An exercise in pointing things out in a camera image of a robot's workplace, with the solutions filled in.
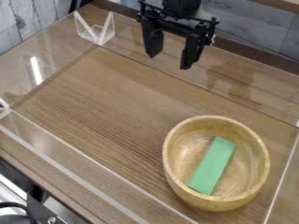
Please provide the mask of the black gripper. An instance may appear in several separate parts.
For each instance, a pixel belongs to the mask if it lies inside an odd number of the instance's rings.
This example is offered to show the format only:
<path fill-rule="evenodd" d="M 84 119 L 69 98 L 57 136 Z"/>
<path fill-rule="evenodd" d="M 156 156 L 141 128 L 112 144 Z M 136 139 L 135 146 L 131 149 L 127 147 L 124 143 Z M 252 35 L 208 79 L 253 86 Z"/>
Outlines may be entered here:
<path fill-rule="evenodd" d="M 191 32 L 185 37 L 180 64 L 180 69 L 188 70 L 201 56 L 204 45 L 209 46 L 213 43 L 219 18 L 203 9 L 201 0 L 137 0 L 137 2 L 144 50 L 151 58 L 164 49 L 164 33 L 160 27 L 183 36 Z"/>

